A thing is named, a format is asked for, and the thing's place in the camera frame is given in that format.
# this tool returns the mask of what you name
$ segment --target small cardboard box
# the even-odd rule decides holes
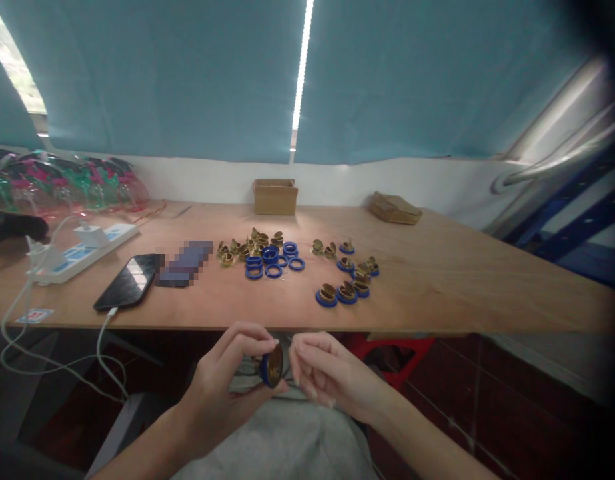
[[[252,189],[257,215],[294,215],[299,193],[294,179],[257,179]]]
[[[422,211],[414,205],[407,203],[398,195],[383,195],[374,192],[369,209],[381,220],[393,223],[408,223],[416,225]]]

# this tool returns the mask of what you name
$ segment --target wooden table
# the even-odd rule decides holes
[[[251,205],[192,204],[176,217],[187,205],[170,203],[140,220],[140,235],[67,283],[34,286],[32,307],[54,310],[38,326],[100,328],[104,315],[92,305],[133,255],[173,253],[188,240],[212,240],[215,247],[233,237],[243,241],[252,227],[270,236],[281,230],[285,241],[298,244],[305,270],[251,281],[242,263],[226,269],[213,255],[193,286],[152,286],[143,304],[120,311],[110,328],[224,329],[249,320],[285,331],[592,332],[609,330],[615,318],[613,290],[431,210],[413,227],[351,207],[298,207],[294,217],[276,217],[254,215]],[[127,221],[122,215],[90,219],[103,227]],[[60,232],[61,249],[77,243],[75,226]],[[310,252],[316,238],[337,245],[351,238],[356,263],[376,257],[380,276],[369,298],[333,309],[316,303],[323,283],[348,279],[333,260]],[[0,245],[0,320],[24,284],[26,250],[23,239]],[[21,314],[19,306],[12,318]]]

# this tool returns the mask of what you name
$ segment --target blue roller blind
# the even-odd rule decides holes
[[[590,57],[553,0],[316,0],[295,161],[505,152]]]
[[[0,62],[0,144],[26,147],[31,150],[43,148],[34,124],[19,94],[14,90]]]
[[[0,0],[61,149],[286,163],[305,0]]]

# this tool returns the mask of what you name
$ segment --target charging cable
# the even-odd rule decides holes
[[[64,224],[70,220],[71,218],[74,218],[73,216],[68,216],[66,218],[63,219],[63,221],[59,224],[59,226],[56,228],[56,230],[54,231],[54,233],[52,234],[50,241],[49,241],[49,245],[52,246],[54,245],[54,240],[56,240],[56,236],[58,234],[58,232],[60,232],[61,228],[63,228]],[[9,370],[11,372],[14,373],[18,373],[20,375],[44,375],[46,373],[51,373],[51,372],[55,372],[55,371],[59,371],[59,370],[67,370],[68,372],[70,372],[72,375],[74,375],[76,378],[78,378],[78,380],[86,383],[87,385],[89,385],[90,387],[92,387],[96,392],[100,393],[102,396],[107,397],[109,399],[112,399],[113,401],[116,402],[120,402],[123,403],[124,400],[127,399],[128,395],[127,395],[127,391],[125,390],[125,382],[127,380],[127,374],[125,372],[125,367],[123,366],[123,364],[113,358],[110,357],[108,355],[101,355],[100,352],[100,346],[101,346],[101,339],[103,338],[103,331],[105,330],[105,327],[107,326],[107,324],[109,323],[109,321],[112,319],[112,317],[116,314],[116,310],[117,309],[111,309],[110,312],[108,313],[107,317],[105,318],[105,322],[103,323],[103,326],[101,328],[101,332],[99,334],[99,338],[98,338],[98,342],[97,342],[97,352],[96,355],[88,355],[86,357],[80,358],[78,360],[74,360],[66,365],[61,364],[60,362],[57,362],[55,360],[52,360],[51,358],[45,357],[43,355],[38,355],[37,353],[34,353],[20,345],[18,345],[16,342],[25,334],[25,331],[27,329],[27,318],[29,316],[29,308],[30,308],[30,303],[31,303],[31,298],[32,298],[32,286],[33,286],[33,281],[34,281],[34,276],[43,268],[43,264],[45,262],[45,260],[47,259],[47,256],[50,252],[50,249],[48,249],[45,254],[43,255],[42,258],[40,258],[38,264],[36,264],[36,266],[32,265],[30,271],[27,274],[27,280],[25,282],[25,285],[23,286],[23,288],[20,290],[20,292],[18,293],[18,295],[16,296],[16,298],[14,298],[14,302],[12,302],[12,304],[9,306],[9,308],[7,309],[7,311],[5,312],[3,319],[1,320],[1,334],[3,336],[3,338],[5,339],[5,341],[7,342],[7,346],[1,351],[1,355],[0,355],[0,361],[1,364],[3,365],[4,368],[6,368],[6,370]],[[14,310],[14,308],[16,308],[16,305],[18,305],[18,302],[20,302],[21,298],[25,296],[25,314],[23,315],[23,328],[20,332],[20,334],[18,334],[18,336],[16,336],[16,338],[12,339],[8,332],[7,332],[7,322]],[[7,360],[5,358],[5,354],[7,353],[7,351],[11,348],[14,347],[17,350],[19,350],[20,352],[24,353],[25,355],[28,355],[30,357],[33,358],[38,358],[40,360],[44,360],[52,365],[55,365],[57,368],[52,369],[52,370],[47,370],[47,371],[36,371],[36,372],[31,372],[31,371],[22,371],[22,370],[18,370],[14,367],[11,367],[10,365],[7,364]],[[110,375],[110,377],[112,378],[112,380],[121,388],[121,391],[123,392],[123,396],[118,399],[116,397],[113,397],[112,395],[109,395],[107,393],[105,393],[104,391],[100,390],[100,388],[98,388],[98,386],[96,386],[94,383],[86,380],[85,378],[83,378],[82,375],[80,375],[76,370],[69,368],[70,365],[73,365],[75,363],[78,363],[82,360],[86,360],[92,357],[96,357],[101,366],[103,367],[103,369],[107,372],[108,375]],[[112,373],[112,371],[105,365],[105,363],[103,362],[103,358],[108,358],[111,359],[115,362],[117,362],[120,366],[121,366],[121,370],[123,371],[123,383],[121,383]]]

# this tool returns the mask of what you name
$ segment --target white power strip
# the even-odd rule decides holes
[[[99,258],[104,257],[120,244],[136,235],[139,229],[136,225],[128,223],[117,223],[105,230],[105,235],[109,239],[109,244],[103,248],[86,247],[79,243],[74,247],[65,250],[63,255],[67,261],[54,268],[53,270],[40,270],[34,275],[37,283],[65,283],[74,275],[88,268]]]

